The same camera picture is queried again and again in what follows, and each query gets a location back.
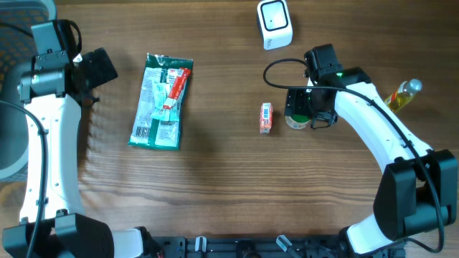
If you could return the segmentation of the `green lid jar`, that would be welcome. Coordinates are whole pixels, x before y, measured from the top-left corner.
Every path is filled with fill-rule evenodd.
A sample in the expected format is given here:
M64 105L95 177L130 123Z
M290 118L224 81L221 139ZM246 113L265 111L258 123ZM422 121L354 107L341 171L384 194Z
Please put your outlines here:
M286 116L285 121L290 128L302 130L307 127L310 122L310 118L305 115L292 115Z

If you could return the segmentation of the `orange Kleenex tissue pack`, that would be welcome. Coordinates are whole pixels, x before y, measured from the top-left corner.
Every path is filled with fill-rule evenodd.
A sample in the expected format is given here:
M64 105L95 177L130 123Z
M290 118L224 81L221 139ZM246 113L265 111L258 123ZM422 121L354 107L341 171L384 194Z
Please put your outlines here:
M260 132L269 133L273 124L273 106L265 102L260 108Z

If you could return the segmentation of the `yellow oil bottle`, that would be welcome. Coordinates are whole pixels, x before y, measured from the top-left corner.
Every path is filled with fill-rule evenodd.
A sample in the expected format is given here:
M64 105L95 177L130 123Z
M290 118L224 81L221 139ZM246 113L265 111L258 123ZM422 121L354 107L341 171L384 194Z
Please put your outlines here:
M419 79L411 79L403 82L393 92L384 104L393 112L399 112L406 104L412 101L415 95L422 89L422 82Z

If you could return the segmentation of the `red toothpaste tube pack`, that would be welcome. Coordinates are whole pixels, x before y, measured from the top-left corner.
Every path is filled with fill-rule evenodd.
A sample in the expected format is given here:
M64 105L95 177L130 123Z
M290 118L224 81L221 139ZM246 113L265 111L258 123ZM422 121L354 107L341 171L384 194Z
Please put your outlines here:
M178 99L185 87L188 76L191 74L191 70L188 68L179 68L177 70L174 83L171 90L166 98L163 108L166 110L172 109L178 102Z

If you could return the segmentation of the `green 3M gloves package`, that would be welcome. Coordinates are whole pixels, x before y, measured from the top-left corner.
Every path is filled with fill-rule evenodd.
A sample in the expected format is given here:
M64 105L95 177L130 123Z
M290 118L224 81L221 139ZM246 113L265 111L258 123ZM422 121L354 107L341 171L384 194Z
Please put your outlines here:
M191 81L194 60L148 54L143 72L141 92L130 146L176 151L180 146L182 106ZM174 83L177 70L188 68L185 87L178 102L170 110L163 108Z

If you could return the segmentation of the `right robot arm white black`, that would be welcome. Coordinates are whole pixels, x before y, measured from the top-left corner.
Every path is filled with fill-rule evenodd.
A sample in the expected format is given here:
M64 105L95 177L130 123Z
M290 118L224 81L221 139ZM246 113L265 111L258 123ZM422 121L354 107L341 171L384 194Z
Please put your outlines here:
M445 227L458 208L458 160L434 150L383 103L367 74L355 67L308 67L298 91L308 117L344 119L359 135L382 172L373 212L339 233L342 257L368 257L403 242L438 253Z

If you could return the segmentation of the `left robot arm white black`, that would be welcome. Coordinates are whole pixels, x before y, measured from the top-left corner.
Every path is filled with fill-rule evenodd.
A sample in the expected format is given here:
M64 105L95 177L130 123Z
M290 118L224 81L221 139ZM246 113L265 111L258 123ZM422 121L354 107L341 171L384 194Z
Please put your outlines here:
M84 214L77 185L80 96L117 78L103 48L74 63L65 51L39 57L18 85L28 122L28 178L19 225L3 230L12 257L159 257L145 227L112 231Z

